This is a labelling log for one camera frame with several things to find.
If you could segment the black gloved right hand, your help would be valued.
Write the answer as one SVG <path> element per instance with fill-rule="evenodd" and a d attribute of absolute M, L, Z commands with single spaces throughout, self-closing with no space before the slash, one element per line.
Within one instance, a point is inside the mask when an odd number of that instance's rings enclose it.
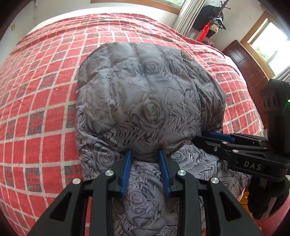
<path fill-rule="evenodd" d="M 253 176 L 248 185 L 247 206 L 254 219 L 265 220 L 273 215 L 289 196 L 289 180 L 272 181 Z"/>

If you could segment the pink sleeve right forearm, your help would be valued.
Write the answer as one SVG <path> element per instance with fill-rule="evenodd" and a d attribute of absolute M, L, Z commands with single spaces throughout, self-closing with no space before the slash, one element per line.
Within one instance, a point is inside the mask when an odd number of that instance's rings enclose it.
<path fill-rule="evenodd" d="M 266 220 L 255 220 L 256 224 L 261 228 L 263 235 L 271 236 L 277 230 L 279 225 L 284 220 L 289 210 L 289 197 L 284 204 Z"/>

